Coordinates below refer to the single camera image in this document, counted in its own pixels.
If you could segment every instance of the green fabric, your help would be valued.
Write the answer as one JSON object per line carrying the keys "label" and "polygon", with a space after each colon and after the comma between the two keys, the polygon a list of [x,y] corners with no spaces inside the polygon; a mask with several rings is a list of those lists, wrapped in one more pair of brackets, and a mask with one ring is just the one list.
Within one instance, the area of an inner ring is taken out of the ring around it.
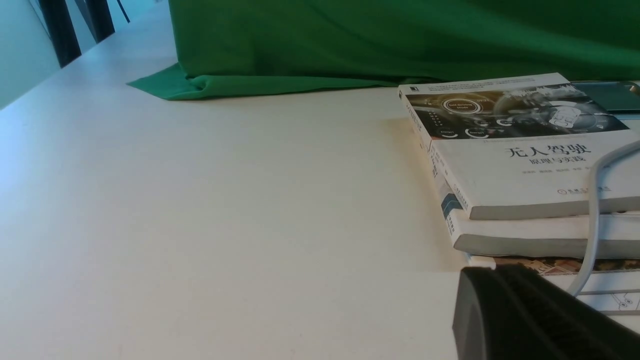
{"label": "green fabric", "polygon": [[640,0],[169,0],[169,100],[560,72],[640,79]]}

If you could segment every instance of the book spine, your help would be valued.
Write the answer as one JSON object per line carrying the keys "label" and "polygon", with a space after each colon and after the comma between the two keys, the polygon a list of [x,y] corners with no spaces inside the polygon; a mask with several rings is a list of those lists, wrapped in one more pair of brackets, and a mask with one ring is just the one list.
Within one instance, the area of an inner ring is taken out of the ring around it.
{"label": "book spine", "polygon": [[447,162],[444,161],[437,147],[435,147],[433,144],[431,144],[429,156],[431,157],[431,161],[433,161],[439,171],[442,172],[442,175],[444,175],[445,180],[447,180],[447,183],[451,187],[451,190],[453,190],[453,194],[460,202],[460,205],[462,205],[462,209],[467,213],[467,216],[470,216],[472,206],[469,204],[468,197],[466,196],[464,190],[462,190],[462,187],[451,171],[451,168],[449,167]]}
{"label": "book spine", "polygon": [[424,125],[422,124],[422,121],[420,121],[418,114],[413,109],[413,106],[411,106],[409,99],[407,99],[407,97],[402,93],[401,89],[398,89],[398,97],[400,98],[400,100],[402,100],[402,103],[404,107],[406,107],[407,111],[409,111],[413,129],[416,131],[418,137],[420,138],[420,147],[422,147],[428,153],[430,151],[429,148],[431,147],[431,137],[429,136],[429,133],[427,133],[427,129],[424,128]]}
{"label": "book spine", "polygon": [[413,106],[409,99],[402,93],[402,90],[398,90],[398,96],[402,100],[404,106],[407,111],[409,111],[409,115],[411,116],[413,129],[418,133],[420,137],[421,147],[426,150],[427,155],[431,158],[433,164],[436,165],[437,169],[439,169],[444,175],[445,179],[449,183],[450,187],[453,189],[455,196],[460,201],[462,208],[465,210],[467,215],[471,214],[472,208],[470,207],[468,197],[465,192],[462,190],[460,183],[456,180],[455,176],[451,172],[446,161],[443,160],[442,156],[435,148],[433,141],[431,139],[431,135],[427,132],[427,129],[424,127],[424,124],[420,120],[418,113],[415,112]]}
{"label": "book spine", "polygon": [[445,181],[443,175],[440,173],[437,166],[434,165],[433,160],[430,156],[427,156],[429,162],[429,170],[431,175],[433,175],[433,185],[435,187],[435,191],[438,195],[438,199],[440,199],[440,207],[442,209],[442,216],[447,224],[447,230],[449,232],[449,237],[451,237],[451,243],[454,245],[456,241],[462,235],[461,224],[458,222],[458,217],[455,216],[457,214],[456,209],[460,209],[460,202],[456,198],[455,194]]}

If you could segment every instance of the black device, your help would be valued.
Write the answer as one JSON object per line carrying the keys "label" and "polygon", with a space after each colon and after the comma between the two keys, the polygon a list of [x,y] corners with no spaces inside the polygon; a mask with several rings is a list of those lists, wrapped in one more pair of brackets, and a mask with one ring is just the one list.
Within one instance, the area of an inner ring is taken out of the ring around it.
{"label": "black device", "polygon": [[464,268],[453,321],[459,360],[638,359],[640,336],[523,266]]}

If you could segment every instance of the black object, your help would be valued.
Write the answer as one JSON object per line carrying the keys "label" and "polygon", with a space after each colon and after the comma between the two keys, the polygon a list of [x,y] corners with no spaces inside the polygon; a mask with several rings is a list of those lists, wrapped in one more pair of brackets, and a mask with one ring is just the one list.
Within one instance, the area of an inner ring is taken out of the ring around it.
{"label": "black object", "polygon": [[518,265],[461,271],[453,332],[459,360],[640,358],[640,336]]}
{"label": "black object", "polygon": [[40,0],[39,3],[58,57],[58,63],[60,63],[60,67],[65,67],[82,54],[74,25],[69,16],[67,2],[65,0]]}
{"label": "black object", "polygon": [[127,12],[124,11],[124,6],[122,6],[122,2],[120,0],[118,0],[118,6],[120,7],[120,11],[122,12],[122,15],[124,15],[124,19],[127,21],[127,23],[129,23],[130,22],[129,16],[127,15]]}
{"label": "black object", "polygon": [[93,36],[99,43],[115,32],[107,0],[86,0],[89,18],[93,24]]}

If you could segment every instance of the wall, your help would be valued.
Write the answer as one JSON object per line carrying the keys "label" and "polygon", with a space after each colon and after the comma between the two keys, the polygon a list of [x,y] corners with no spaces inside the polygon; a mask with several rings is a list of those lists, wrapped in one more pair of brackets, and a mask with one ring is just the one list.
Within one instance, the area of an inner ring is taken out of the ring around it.
{"label": "wall", "polygon": [[60,69],[29,0],[0,0],[0,109]]}
{"label": "wall", "polygon": [[[33,0],[0,0],[0,109],[60,69],[51,40],[30,1]],[[121,1],[134,21],[161,0]],[[108,0],[108,4],[113,25],[119,31],[127,22],[116,0]],[[85,53],[95,41],[75,0],[67,0],[67,6]]]}

